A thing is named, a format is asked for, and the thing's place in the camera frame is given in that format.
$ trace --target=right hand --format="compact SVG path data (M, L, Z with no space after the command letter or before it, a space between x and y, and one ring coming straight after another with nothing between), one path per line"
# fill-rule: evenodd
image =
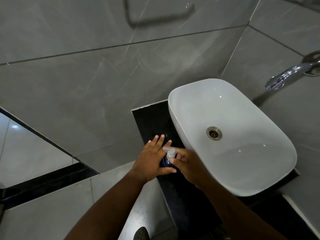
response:
M184 177L201 190L212 176L195 152L182 148L176 148L176 151L177 158L170 158L170 163L180 169Z

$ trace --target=forearm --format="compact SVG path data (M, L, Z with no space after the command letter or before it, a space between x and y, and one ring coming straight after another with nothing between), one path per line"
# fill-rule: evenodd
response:
M130 171L91 206L65 240L118 239L144 183Z
M286 239L216 180L201 186L231 239Z

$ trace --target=hand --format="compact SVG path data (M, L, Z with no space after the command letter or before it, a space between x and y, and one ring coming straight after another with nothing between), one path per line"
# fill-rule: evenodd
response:
M139 177L144 183L153 180L158 175L177 172L174 168L160 168L160 161L166 155L161 147L165 135L161 135L159 140L158 138L159 136L156 135L152 141L147 142L129 172ZM164 146L169 147L171 142L171 140L168 141Z
M170 158L170 163L180 169L184 177L201 190L212 176L195 152L182 148L176 148L176 152L177 158Z

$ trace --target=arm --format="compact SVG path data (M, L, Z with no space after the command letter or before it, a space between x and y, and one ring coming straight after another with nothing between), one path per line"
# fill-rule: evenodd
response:
M161 135L158 141L155 136L145 145L132 169L91 206L65 240L118 239L144 184L158 175L177 172L174 168L159 167L166 155L161 148L164 137Z
M206 194L231 239L286 239L220 185L206 170L196 153L188 149L176 150L177 158L171 158L170 162L180 169L188 181Z

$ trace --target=white sink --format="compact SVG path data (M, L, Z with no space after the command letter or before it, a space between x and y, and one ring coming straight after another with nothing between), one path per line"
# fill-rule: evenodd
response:
M230 83L206 79L174 89L168 98L174 126L212 174L237 196L255 195L285 177L297 163L290 139ZM222 132L212 140L208 127Z

